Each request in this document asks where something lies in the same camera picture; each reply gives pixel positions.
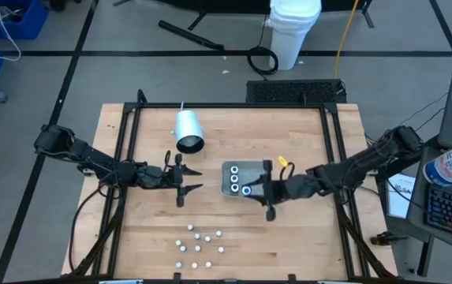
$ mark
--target white wire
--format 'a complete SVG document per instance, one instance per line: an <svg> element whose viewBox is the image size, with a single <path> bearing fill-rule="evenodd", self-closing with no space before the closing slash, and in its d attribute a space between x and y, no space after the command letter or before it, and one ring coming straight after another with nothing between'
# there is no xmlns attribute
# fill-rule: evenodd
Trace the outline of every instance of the white wire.
<svg viewBox="0 0 452 284"><path fill-rule="evenodd" d="M10 36L10 34L6 31L5 24L3 24L3 17L2 17L1 10L0 10L0 25L2 26L2 29L5 32L6 38L15 46L15 48L17 49L17 53L18 53L17 58L6 58L6 57L0 56L0 59L8 60L8 61L11 61L11 62L19 61L19 59L21 59L21 55L22 55L21 54L21 50L15 44L15 42L13 41L12 37Z"/></svg>

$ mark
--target wooden table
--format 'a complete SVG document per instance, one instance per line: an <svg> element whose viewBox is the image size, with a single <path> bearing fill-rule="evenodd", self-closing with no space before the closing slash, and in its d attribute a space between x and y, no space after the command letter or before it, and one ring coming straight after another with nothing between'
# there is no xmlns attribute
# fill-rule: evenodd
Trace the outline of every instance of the wooden table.
<svg viewBox="0 0 452 284"><path fill-rule="evenodd" d="M338 105L342 135L348 156L364 148L364 130L357 105ZM94 148L114 155L121 120L121 104L103 105L95 134ZM141 111L134 160L163 165L165 152L177 153L170 130L174 128L179 109L148 108ZM295 173L327 163L326 148L319 111L311 109L195 109L200 119L205 147L194 155L184 155L184 163L203 173L201 177L185 177L185 184L204 186L185 198L185 206L175 206L174 190L145 191L131 188L125 208L115 278L182 278L287 279L296 274L298 280L346 279L342 246L338 233L334 202L331 195L285 202L277 206L277 219L266 222L265 207L256 201L230 198L220 189L220 168L226 160L273 160L273 176L281 169L279 155L296 164ZM336 160L338 148L331 116L328 121ZM129 135L132 122L128 122ZM123 153L129 139L125 139ZM86 177L80 202L97 186L96 177ZM376 189L373 180L364 184ZM364 239L387 230L377 195L357 190L357 207ZM78 263L97 238L105 200L94 197L84 207L77 221L74 262ZM195 230L187 231L193 224ZM215 231L221 230L218 238ZM194 233L210 235L212 240L193 239ZM175 245L182 240L188 247L180 252ZM195 252L199 244L201 252ZM360 274L357 249L350 238L356 274ZM217 248L223 246L224 253ZM397 270L390 247L370 245L372 251L394 274ZM102 271L106 271L105 247ZM184 267L177 269L176 262ZM212 268L204 267L207 261ZM192 269L191 263L200 267ZM63 273L69 272L67 261Z"/></svg>

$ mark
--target black keyboard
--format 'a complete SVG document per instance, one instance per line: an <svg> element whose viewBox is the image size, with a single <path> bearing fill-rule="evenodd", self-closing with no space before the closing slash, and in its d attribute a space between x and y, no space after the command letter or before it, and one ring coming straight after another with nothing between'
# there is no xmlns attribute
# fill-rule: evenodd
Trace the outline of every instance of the black keyboard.
<svg viewBox="0 0 452 284"><path fill-rule="evenodd" d="M426 208L431 214L425 215L425 223L452 233L452 193L430 185L426 197Z"/></svg>

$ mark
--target yellow cable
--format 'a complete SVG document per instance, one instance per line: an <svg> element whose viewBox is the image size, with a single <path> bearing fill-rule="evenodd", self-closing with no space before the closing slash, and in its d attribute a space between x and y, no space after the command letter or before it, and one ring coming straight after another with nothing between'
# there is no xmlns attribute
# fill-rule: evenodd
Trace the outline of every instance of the yellow cable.
<svg viewBox="0 0 452 284"><path fill-rule="evenodd" d="M350 13L349 21L346 23L345 32L343 32L342 36L342 41L339 43L338 53L336 54L336 62L334 64L333 79L336 79L336 75L338 74L339 54L342 52L343 43L345 43L346 34L349 32L350 24L352 23L353 15L355 14L355 9L357 8L358 3L359 0L355 0L355 3L353 3L352 13Z"/></svg>

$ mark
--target black metal frame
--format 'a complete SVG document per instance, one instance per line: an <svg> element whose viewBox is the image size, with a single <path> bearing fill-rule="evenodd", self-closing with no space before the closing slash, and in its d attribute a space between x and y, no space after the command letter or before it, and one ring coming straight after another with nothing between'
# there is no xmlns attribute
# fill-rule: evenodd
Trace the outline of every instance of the black metal frame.
<svg viewBox="0 0 452 284"><path fill-rule="evenodd" d="M129 147L128 147L128 153L127 153L127 159L132 159L134 155L134 150L136 146L136 137L137 137L137 130L138 125L140 121L140 114L143 108L179 108L180 103L147 103L147 100L144 98L143 93L138 93L138 101L136 103L125 103L124 108L122 111L122 118L121 118L121 124L119 125L119 134L118 134L118 140L117 145L115 149L115 155L114 157L116 159L120 159L121 157L121 147L123 145L124 139L125 139L125 132L127 127L127 121L129 119L129 115L134 110L134 118L133 118L133 125L131 128L131 133L129 135ZM293 109L316 109L320 112L320 120L322 123L323 128L323 138L324 143L326 145L326 152L327 152L327 159L329 163L334 162L334 152L332 148L331 143L331 134L329 130L328 120L327 120L327 112L331 113L333 123L334 123L334 131L336 133L336 140L338 144L338 151L340 155L340 159L346 158L346 151L345 151L345 145L342 137L342 131L341 126L339 122L339 116L338 116L338 108L336 107L335 103L325 103L325 104L306 104L301 105L299 103L263 103L263 104L249 104L249 103L187 103L186 107L188 108L242 108L242 109L257 109L257 108L293 108ZM76 283L76 284L88 284L88 283L98 283L99 281L109 281L114 280L114 270L115 270L115 264L117 260L117 254L118 254L118 246L120 242L120 233L121 233L121 222L122 222L122 216L124 215L124 209L125 209L125 201L127 199L127 193L128 189L121 190L121 197L118 202L118 209L120 207L121 210L121 219L120 222L117 223L117 226L113 232L113 238L111 242L111 249L110 249L110 255L108 258L108 266L107 266L107 272L106 274L101 275L99 273L101 263L102 263L102 255L103 255L103 246L104 243L101 244L100 250L97 253L97 257L94 260L94 263L92 264L92 274L91 275L83 275L83 274L74 274L74 275L65 275L61 278L53 278L53 279L42 279L42 280L33 280L33 281L26 281L26 282L11 282L11 283L26 283L26 284L40 284L40 283ZM112 195L113 189L109 189L108 193ZM359 216L357 214L357 205L355 203L355 199L353 197L352 192L346 192L346 198L349 199L349 209L350 209L350 215L352 216L351 221L353 224L353 227L357 230L359 235L361 235L360 232L360 223L359 223ZM334 202L335 206L337 208L338 213L338 206L342 206L342 197L340 196L340 193L334 194ZM103 218L101 220L101 227L100 227L100 234L103 234L106 232L106 228L109 225L109 216L112 211L112 202L111 200L106 200L104 209L103 209ZM352 253L350 251L350 244L349 244L349 235L347 234L347 230L343 223L340 221L338 222L338 227L340 231L340 238L342 242L342 251L343 251L343 258L344 263L346 266L346 273L347 278L349 281L354 282L363 282L363 283L421 283L421 282L414 282L414 281L407 281L407 280L399 280L399 279L392 279L392 278L372 278L369 275L369 269L368 269L368 263L361 252L360 249L357 251L359 252L359 258L360 258L360 267L362 270L362 275L358 276L355 275L354 272L354 266L353 266L353 259L352 259ZM288 283L289 284L304 284L304 283L316 283L316 281L297 281L295 275L288 275ZM173 279L139 279L140 283L154 283L154 284L197 284L199 282L209 282L209 283L217 283L217 284L259 284L259 283L272 283L272 284L286 284L286 280L269 280L269 281L257 281L257 280L218 280L218 279L212 279L212 280L181 280L180 273L175 273Z"/></svg>

